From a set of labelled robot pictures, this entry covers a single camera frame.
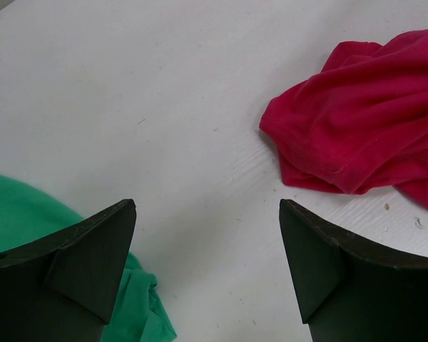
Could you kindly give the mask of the red t shirt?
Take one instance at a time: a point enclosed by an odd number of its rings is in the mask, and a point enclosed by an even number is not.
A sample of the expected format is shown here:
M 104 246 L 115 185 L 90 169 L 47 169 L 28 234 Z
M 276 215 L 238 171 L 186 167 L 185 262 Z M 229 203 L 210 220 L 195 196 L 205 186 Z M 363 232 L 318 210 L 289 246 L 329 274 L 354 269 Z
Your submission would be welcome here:
M 393 186 L 428 209 L 428 29 L 340 43 L 319 73 L 269 102 L 260 129 L 288 186 Z

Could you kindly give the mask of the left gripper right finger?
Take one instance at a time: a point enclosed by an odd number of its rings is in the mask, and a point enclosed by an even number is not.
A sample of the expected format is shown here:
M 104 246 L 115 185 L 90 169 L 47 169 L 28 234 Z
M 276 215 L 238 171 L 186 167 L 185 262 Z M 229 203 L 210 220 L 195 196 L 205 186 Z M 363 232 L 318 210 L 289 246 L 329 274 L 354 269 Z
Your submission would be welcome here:
M 402 252 L 280 202 L 302 322 L 314 341 L 428 341 L 428 257 Z

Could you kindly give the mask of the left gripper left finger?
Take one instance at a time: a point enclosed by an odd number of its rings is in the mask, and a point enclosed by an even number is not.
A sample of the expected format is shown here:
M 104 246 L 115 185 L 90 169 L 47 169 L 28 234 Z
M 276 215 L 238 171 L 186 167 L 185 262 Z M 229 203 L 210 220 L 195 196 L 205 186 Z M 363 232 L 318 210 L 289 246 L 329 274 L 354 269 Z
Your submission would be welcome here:
M 99 341 L 136 224 L 132 199 L 0 252 L 0 341 Z

